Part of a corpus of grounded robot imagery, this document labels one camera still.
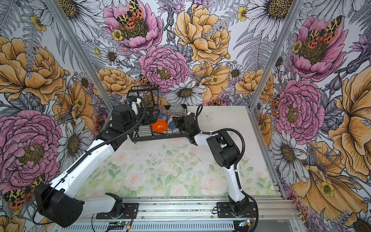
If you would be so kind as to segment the blue floral ceramic bowl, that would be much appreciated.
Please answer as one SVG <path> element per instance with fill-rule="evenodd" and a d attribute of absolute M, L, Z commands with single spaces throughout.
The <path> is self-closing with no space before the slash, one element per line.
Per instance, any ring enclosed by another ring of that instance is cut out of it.
<path fill-rule="evenodd" d="M 160 112 L 159 114 L 158 114 L 158 116 L 157 116 L 157 118 L 158 119 L 161 119 L 161 120 L 164 120 L 164 121 L 168 121 L 168 116 L 165 114 L 165 113 L 163 113 L 163 112 Z"/>

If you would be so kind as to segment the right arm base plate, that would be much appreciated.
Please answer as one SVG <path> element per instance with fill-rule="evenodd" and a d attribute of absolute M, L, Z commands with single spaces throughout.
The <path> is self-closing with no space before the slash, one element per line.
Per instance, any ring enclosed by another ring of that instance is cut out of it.
<path fill-rule="evenodd" d="M 258 208 L 256 204 L 250 203 L 245 209 L 233 210 L 229 202 L 217 202 L 213 209 L 218 218 L 257 218 Z"/>

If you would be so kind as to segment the white brown lattice bowl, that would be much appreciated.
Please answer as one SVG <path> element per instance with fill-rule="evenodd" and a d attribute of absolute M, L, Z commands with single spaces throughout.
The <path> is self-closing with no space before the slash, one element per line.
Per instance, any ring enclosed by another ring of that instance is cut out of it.
<path fill-rule="evenodd" d="M 173 120 L 174 118 L 179 118 L 179 117 L 182 117 L 183 115 L 184 115 L 183 112 L 173 111 L 173 112 L 170 113 L 169 119 Z"/>

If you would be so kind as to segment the orange plastic bowl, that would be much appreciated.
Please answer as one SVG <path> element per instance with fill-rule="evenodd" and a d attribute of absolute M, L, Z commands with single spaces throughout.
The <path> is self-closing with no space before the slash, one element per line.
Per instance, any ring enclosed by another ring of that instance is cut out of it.
<path fill-rule="evenodd" d="M 155 133 L 164 133 L 168 129 L 168 123 L 163 119 L 158 119 L 151 125 L 152 131 Z"/>

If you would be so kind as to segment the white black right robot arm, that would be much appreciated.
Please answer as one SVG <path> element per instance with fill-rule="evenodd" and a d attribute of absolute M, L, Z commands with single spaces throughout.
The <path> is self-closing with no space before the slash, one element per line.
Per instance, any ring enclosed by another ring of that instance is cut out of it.
<path fill-rule="evenodd" d="M 225 172 L 232 214 L 242 216 L 250 204 L 255 201 L 253 197 L 244 192 L 239 178 L 238 163 L 245 152 L 242 135 L 230 128 L 212 132 L 201 131 L 194 113 L 176 117 L 174 121 L 179 131 L 186 134 L 191 144 L 209 147 L 215 162 Z"/>

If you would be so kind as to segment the red patterned ceramic bowl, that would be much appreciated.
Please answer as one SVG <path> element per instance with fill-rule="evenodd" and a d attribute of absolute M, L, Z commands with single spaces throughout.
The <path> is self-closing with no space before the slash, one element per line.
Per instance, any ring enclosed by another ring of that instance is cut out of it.
<path fill-rule="evenodd" d="M 164 114 L 166 114 L 166 115 L 169 114 L 169 113 L 168 113 L 168 110 L 166 109 L 165 106 L 160 105 L 158 108 L 159 108 L 160 112 L 162 112 L 162 113 L 164 113 Z"/>

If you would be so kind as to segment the dark blue patterned bowl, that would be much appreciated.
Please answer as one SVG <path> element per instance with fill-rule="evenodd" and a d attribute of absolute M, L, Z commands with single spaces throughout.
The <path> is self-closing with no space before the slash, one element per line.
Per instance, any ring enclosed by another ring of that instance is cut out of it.
<path fill-rule="evenodd" d="M 176 122 L 173 119 L 168 121 L 168 129 L 175 130 L 177 128 Z"/>

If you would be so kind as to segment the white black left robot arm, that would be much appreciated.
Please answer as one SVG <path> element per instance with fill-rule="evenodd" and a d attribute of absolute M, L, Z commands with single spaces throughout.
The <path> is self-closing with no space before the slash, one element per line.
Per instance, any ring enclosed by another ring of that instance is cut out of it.
<path fill-rule="evenodd" d="M 39 184 L 34 190 L 36 212 L 65 228 L 79 218 L 106 214 L 119 218 L 124 213 L 122 197 L 105 193 L 97 197 L 78 199 L 77 193 L 97 167 L 111 156 L 137 130 L 147 113 L 142 97 L 131 97 L 112 111 L 112 120 L 87 151 L 66 171 L 49 184 Z"/>

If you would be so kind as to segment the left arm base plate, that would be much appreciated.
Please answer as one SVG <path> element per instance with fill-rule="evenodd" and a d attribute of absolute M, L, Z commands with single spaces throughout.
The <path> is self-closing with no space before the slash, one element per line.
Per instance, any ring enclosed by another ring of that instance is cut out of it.
<path fill-rule="evenodd" d="M 136 219 L 138 203 L 121 203 L 108 213 L 98 213 L 96 219 Z"/>

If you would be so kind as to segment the green patterned ceramic bowl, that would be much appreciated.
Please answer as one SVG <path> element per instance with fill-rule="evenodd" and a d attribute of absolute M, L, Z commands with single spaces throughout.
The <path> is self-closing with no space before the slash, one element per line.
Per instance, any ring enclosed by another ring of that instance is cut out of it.
<path fill-rule="evenodd" d="M 179 112 L 183 113 L 184 112 L 184 107 L 181 104 L 172 104 L 169 107 L 168 112 L 171 114 L 172 112 L 175 112 L 175 111 L 179 111 Z"/>

